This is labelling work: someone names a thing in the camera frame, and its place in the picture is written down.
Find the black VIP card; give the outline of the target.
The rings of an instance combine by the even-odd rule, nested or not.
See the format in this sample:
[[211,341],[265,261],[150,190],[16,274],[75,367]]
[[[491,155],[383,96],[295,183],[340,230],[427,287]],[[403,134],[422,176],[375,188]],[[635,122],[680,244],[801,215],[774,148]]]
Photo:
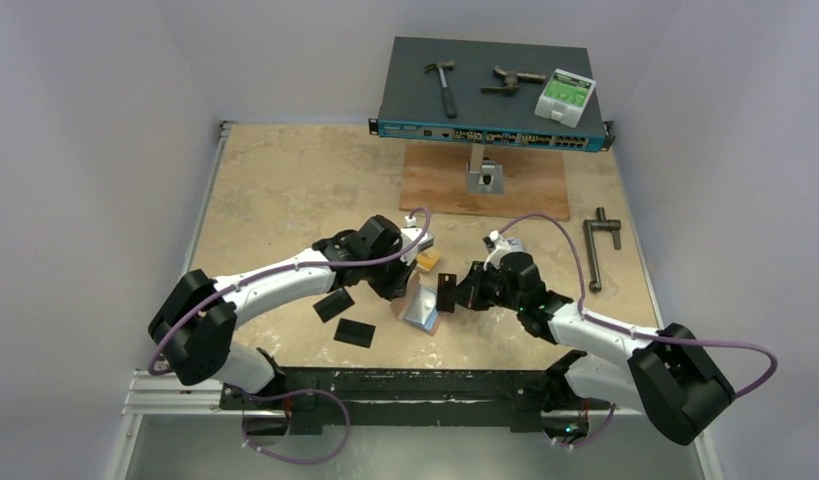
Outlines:
[[436,289],[436,309],[439,313],[452,314],[455,312],[453,291],[457,286],[457,277],[451,273],[439,273]]

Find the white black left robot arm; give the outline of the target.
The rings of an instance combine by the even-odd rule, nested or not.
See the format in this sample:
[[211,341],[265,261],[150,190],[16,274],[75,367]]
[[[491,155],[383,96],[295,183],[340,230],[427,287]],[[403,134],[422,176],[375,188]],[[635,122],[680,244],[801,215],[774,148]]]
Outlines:
[[374,215],[358,229],[315,241],[286,260],[249,272],[211,278],[203,270],[184,274],[148,326],[156,345],[147,370],[157,364],[185,386],[214,379],[244,391],[257,408],[282,399],[282,373],[267,353],[234,339],[238,328],[294,301],[335,295],[365,282],[384,300],[404,296],[419,253],[434,243],[430,225],[417,223],[419,209],[397,226]]

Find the single black card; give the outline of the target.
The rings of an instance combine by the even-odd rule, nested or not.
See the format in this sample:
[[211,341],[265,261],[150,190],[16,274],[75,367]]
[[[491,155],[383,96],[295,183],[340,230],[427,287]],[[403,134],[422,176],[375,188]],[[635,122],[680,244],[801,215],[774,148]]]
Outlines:
[[376,326],[355,320],[340,318],[333,340],[369,349],[375,336]]
[[337,289],[318,300],[313,309],[322,323],[327,323],[355,305],[346,288]]

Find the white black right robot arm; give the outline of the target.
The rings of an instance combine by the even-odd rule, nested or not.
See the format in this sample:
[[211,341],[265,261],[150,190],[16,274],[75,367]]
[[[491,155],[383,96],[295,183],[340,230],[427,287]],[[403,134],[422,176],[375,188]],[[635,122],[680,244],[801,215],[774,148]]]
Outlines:
[[528,253],[507,253],[495,265],[474,262],[448,297],[468,310],[512,311],[531,336],[568,347],[546,381],[558,406],[604,400],[644,414],[665,438],[688,445],[737,398],[688,328],[639,329],[590,317],[573,298],[546,287]]

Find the pink leather card holder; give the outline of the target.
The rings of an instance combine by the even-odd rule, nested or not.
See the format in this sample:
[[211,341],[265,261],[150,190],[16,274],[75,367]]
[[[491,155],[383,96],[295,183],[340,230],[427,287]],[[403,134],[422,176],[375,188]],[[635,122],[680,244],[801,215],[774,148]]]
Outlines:
[[437,290],[424,285],[416,285],[407,290],[402,298],[390,303],[393,315],[403,323],[434,335],[439,325]]

